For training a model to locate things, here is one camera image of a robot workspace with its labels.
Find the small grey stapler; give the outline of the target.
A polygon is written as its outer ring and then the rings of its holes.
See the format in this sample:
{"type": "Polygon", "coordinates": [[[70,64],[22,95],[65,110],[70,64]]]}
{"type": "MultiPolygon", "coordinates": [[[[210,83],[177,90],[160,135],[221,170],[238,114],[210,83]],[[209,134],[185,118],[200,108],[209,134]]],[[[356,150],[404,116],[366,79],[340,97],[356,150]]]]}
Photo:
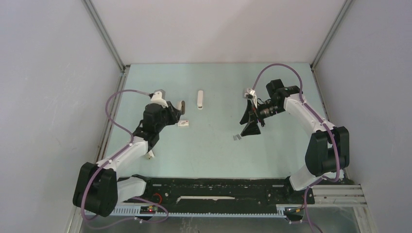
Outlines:
{"type": "Polygon", "coordinates": [[[185,114],[185,108],[186,108],[185,101],[184,101],[184,100],[179,101],[178,106],[177,106],[177,109],[179,110],[179,112],[180,112],[181,115],[184,115],[184,114],[185,114]]]}

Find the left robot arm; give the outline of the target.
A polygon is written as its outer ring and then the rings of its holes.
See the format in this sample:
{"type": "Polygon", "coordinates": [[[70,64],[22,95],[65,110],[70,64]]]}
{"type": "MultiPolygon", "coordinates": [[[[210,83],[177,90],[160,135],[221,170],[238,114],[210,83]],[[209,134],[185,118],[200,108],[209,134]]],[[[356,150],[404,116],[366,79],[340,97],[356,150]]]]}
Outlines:
{"type": "Polygon", "coordinates": [[[169,125],[175,125],[185,113],[185,102],[177,107],[166,102],[167,107],[158,103],[145,106],[143,119],[133,132],[133,141],[108,158],[95,164],[86,162],[80,168],[72,203],[99,216],[107,217],[116,205],[137,197],[141,202],[153,198],[154,190],[142,178],[122,177],[131,163],[148,154],[159,141],[160,132],[169,125]]]}

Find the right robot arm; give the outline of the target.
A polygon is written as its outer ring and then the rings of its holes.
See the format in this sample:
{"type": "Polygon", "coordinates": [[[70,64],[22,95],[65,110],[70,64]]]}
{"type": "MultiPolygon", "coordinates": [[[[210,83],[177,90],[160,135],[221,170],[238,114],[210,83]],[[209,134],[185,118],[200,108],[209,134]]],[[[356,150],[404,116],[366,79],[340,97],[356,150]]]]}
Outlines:
{"type": "Polygon", "coordinates": [[[240,120],[244,129],[241,137],[259,135],[265,119],[283,112],[295,117],[309,136],[305,164],[287,179],[282,190],[285,201],[295,203],[302,197],[302,190],[321,178],[335,179],[349,166],[349,131],[337,127],[321,117],[306,101],[301,89],[284,86],[280,79],[266,85],[269,99],[259,103],[255,90],[247,88],[245,113],[240,120]]]}

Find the white stapler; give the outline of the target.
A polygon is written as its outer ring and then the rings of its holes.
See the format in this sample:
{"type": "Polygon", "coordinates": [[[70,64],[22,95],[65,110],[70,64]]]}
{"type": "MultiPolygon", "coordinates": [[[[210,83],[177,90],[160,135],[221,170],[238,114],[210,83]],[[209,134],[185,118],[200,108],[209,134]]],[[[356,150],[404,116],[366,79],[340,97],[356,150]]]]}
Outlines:
{"type": "Polygon", "coordinates": [[[204,91],[203,90],[199,90],[198,91],[198,95],[197,95],[197,108],[199,110],[202,110],[204,107],[204,91]]]}

